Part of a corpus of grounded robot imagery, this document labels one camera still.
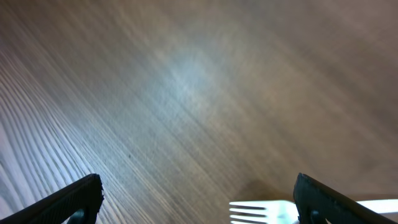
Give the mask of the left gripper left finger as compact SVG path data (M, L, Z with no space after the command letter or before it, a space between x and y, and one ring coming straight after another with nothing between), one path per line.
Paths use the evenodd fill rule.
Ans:
M1 220L10 223L96 223L104 200L98 174L89 174Z

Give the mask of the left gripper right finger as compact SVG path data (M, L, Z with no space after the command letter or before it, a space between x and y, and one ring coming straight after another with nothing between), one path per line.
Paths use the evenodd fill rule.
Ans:
M301 224L396 224L303 173L293 196Z

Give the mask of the bent white fork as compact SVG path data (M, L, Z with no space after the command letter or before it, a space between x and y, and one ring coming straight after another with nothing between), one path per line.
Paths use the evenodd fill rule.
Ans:
M379 213L397 213L397 199L363 200L356 203ZM230 202L231 223L299 223L296 205L288 200Z

